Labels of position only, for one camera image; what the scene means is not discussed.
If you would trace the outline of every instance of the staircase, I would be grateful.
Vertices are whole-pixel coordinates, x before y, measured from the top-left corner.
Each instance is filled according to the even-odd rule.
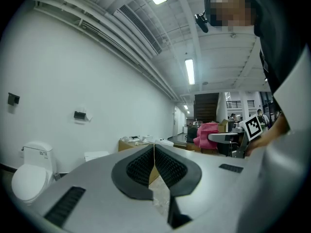
[[[208,123],[216,121],[219,93],[195,95],[194,119]]]

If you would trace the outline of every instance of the wall outlet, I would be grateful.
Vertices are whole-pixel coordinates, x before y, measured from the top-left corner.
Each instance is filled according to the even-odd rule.
[[[24,148],[22,148],[20,151],[18,151],[18,155],[20,158],[24,158]]]

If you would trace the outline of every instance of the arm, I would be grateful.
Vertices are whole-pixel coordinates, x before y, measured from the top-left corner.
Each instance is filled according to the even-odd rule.
[[[259,147],[267,146],[271,141],[278,138],[279,136],[286,134],[289,130],[288,122],[283,114],[280,114],[274,125],[270,130],[263,133],[261,138],[250,142],[246,155],[249,156],[252,151]]]

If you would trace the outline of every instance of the building column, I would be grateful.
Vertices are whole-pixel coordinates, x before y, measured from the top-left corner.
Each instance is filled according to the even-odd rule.
[[[247,104],[247,96],[245,91],[239,92],[241,104],[242,104],[242,114],[243,114],[243,120],[246,120],[249,118],[249,110],[248,110],[248,104]]]

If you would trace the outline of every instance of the pink bag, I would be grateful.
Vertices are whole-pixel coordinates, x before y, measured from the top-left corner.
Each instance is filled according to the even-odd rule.
[[[208,135],[218,132],[218,123],[204,123],[199,127],[197,132],[198,137],[193,139],[193,142],[195,145],[203,149],[217,149],[217,142],[210,141]]]

